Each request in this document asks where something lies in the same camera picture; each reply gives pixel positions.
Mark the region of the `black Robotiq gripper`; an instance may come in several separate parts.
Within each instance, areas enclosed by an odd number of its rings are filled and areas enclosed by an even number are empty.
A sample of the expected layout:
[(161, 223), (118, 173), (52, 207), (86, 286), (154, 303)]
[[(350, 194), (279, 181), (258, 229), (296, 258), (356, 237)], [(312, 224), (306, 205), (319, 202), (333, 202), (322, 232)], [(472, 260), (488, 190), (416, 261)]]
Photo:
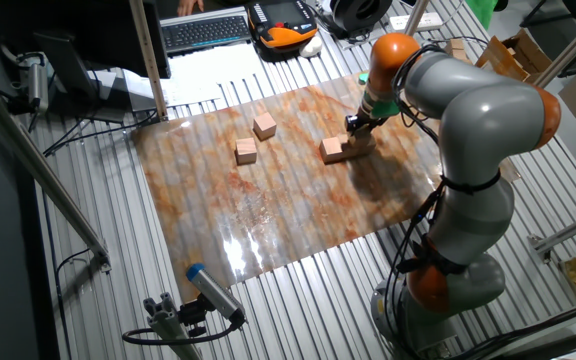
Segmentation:
[(354, 134), (355, 131), (372, 131), (376, 127), (383, 126), (389, 119), (390, 117), (371, 118), (365, 114), (348, 115), (345, 117), (345, 127), (349, 134)]

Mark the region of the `person hand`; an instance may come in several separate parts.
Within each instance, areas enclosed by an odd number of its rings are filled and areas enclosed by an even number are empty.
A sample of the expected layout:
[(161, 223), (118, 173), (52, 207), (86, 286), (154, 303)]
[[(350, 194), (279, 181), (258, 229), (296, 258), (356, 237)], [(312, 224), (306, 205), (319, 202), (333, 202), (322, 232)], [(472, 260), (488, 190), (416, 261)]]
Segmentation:
[(179, 0), (177, 6), (177, 15), (179, 17), (192, 15), (196, 11), (204, 11), (203, 0)]

